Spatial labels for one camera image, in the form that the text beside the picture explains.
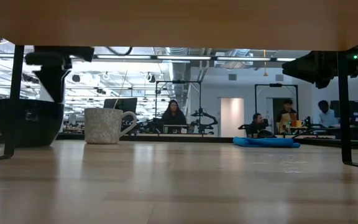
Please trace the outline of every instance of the woman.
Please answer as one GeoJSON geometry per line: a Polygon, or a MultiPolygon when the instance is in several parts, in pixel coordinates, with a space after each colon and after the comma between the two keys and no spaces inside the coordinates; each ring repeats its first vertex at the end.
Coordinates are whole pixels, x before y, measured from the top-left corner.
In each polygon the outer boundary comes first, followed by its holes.
{"type": "MultiPolygon", "coordinates": [[[[169,101],[168,108],[165,110],[161,119],[163,124],[167,125],[187,125],[186,117],[183,112],[179,109],[178,103],[176,100],[169,101]]],[[[176,133],[181,132],[181,127],[169,127],[168,133],[173,133],[176,130],[176,133]]]]}

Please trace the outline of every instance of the dark hair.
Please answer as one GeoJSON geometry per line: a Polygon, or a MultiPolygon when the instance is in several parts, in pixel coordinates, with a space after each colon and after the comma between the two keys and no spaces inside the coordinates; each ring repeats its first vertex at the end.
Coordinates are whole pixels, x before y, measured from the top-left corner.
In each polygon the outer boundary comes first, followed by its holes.
{"type": "Polygon", "coordinates": [[[328,102],[326,100],[321,100],[320,102],[318,102],[318,106],[329,106],[328,102]]]}
{"type": "Polygon", "coordinates": [[[167,116],[167,115],[170,115],[171,114],[171,104],[172,103],[176,103],[178,108],[177,108],[177,114],[183,114],[183,112],[180,110],[179,108],[179,104],[176,100],[170,100],[169,101],[169,104],[168,104],[168,108],[165,110],[163,116],[167,116]]]}
{"type": "Polygon", "coordinates": [[[256,121],[256,119],[258,119],[258,117],[260,116],[261,114],[260,113],[256,113],[252,116],[252,120],[253,121],[256,121]]]}
{"type": "Polygon", "coordinates": [[[291,100],[291,99],[285,99],[285,100],[284,100],[284,104],[289,104],[289,105],[292,105],[292,104],[293,104],[293,102],[292,102],[292,100],[291,100]]]}

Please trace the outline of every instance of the man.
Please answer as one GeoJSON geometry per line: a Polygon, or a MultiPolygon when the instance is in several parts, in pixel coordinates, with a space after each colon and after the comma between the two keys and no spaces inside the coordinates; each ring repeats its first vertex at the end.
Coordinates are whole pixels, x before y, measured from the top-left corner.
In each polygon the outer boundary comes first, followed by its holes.
{"type": "Polygon", "coordinates": [[[292,104],[293,102],[291,99],[286,99],[284,101],[284,109],[277,115],[276,125],[279,134],[285,132],[283,126],[286,126],[290,121],[296,120],[296,111],[292,109],[292,104]]]}
{"type": "Polygon", "coordinates": [[[328,128],[332,125],[338,124],[339,120],[335,117],[334,110],[329,109],[328,102],[325,100],[321,100],[318,102],[318,108],[321,110],[320,116],[320,124],[324,127],[328,128]]]}
{"type": "Polygon", "coordinates": [[[250,138],[256,138],[258,135],[258,132],[260,130],[263,130],[267,127],[266,123],[264,122],[264,119],[260,113],[256,113],[252,117],[252,123],[249,125],[247,129],[247,135],[250,138]]]}

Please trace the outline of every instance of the person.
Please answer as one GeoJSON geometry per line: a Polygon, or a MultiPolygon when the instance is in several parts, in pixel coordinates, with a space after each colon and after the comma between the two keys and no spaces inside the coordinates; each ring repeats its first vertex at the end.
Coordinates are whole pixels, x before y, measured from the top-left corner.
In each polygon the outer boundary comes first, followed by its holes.
{"type": "Polygon", "coordinates": [[[293,102],[291,99],[286,99],[284,101],[284,109],[277,115],[276,125],[279,134],[285,132],[285,128],[283,126],[286,126],[290,121],[296,120],[296,111],[292,109],[292,104],[293,102]]]}
{"type": "Polygon", "coordinates": [[[329,109],[329,104],[325,100],[318,102],[318,108],[321,110],[320,124],[328,128],[335,124],[339,124],[339,120],[335,117],[334,110],[329,109]]]}
{"type": "Polygon", "coordinates": [[[252,123],[249,125],[247,129],[247,135],[250,138],[256,138],[258,132],[267,127],[264,119],[260,113],[256,113],[252,117],[252,123]]]}
{"type": "MultiPolygon", "coordinates": [[[[168,125],[187,125],[186,117],[178,107],[176,100],[169,101],[168,108],[162,115],[161,122],[168,125]]],[[[168,133],[181,133],[181,127],[168,127],[168,133]]]]}

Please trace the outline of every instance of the black metal table leg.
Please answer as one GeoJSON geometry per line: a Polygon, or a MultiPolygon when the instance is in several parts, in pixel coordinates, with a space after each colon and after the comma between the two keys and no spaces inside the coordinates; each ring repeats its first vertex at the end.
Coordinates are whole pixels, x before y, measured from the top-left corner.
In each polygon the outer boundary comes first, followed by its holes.
{"type": "Polygon", "coordinates": [[[9,119],[9,131],[5,137],[5,148],[4,155],[0,156],[1,159],[9,159],[13,156],[15,151],[15,136],[16,132],[16,121],[17,121],[17,106],[20,98],[20,88],[22,81],[22,67],[23,67],[23,57],[24,57],[24,46],[16,45],[14,58],[13,58],[13,68],[12,68],[12,81],[11,81],[11,95],[10,95],[10,119],[9,119]]]}
{"type": "Polygon", "coordinates": [[[337,72],[339,84],[339,109],[341,112],[341,147],[342,162],[346,165],[358,167],[358,163],[352,161],[349,87],[347,83],[348,67],[345,52],[337,53],[337,72]]]}

